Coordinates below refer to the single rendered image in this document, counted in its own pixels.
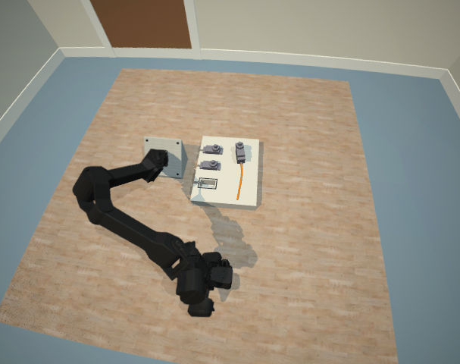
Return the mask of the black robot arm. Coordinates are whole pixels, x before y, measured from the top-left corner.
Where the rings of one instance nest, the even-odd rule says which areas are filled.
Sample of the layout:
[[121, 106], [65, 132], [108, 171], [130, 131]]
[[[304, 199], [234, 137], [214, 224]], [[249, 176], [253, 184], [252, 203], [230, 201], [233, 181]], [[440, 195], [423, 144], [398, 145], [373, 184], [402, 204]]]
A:
[[[150, 149], [139, 164], [107, 170], [102, 166], [86, 167], [73, 186], [77, 202], [93, 224], [109, 231], [143, 249], [150, 260], [159, 265], [173, 281], [177, 278], [176, 295], [183, 304], [196, 305], [205, 299], [205, 260], [196, 249], [195, 241], [183, 242], [168, 232], [157, 232], [114, 207], [111, 188], [143, 179], [154, 181], [168, 166], [165, 149]], [[95, 202], [94, 202], [95, 200]], [[180, 262], [172, 268], [177, 261]], [[208, 289], [230, 289], [233, 267], [227, 259], [219, 265], [209, 265]]]

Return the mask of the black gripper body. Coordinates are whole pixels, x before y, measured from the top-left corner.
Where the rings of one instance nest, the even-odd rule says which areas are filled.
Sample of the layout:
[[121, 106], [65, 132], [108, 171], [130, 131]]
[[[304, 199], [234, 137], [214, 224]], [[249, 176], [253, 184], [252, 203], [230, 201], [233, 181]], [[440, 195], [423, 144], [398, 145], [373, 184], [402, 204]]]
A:
[[210, 274], [209, 265], [212, 264], [213, 267], [216, 267], [216, 265], [219, 265], [222, 259], [222, 256], [219, 252], [209, 252], [209, 253], [203, 253], [202, 258], [205, 260], [205, 263], [206, 263], [206, 267], [204, 270], [205, 299], [199, 304], [189, 305], [188, 313], [192, 317], [210, 317], [212, 314], [214, 303], [213, 303], [212, 298], [208, 298], [210, 290], [208, 289], [208, 282], [207, 282], [208, 274]]

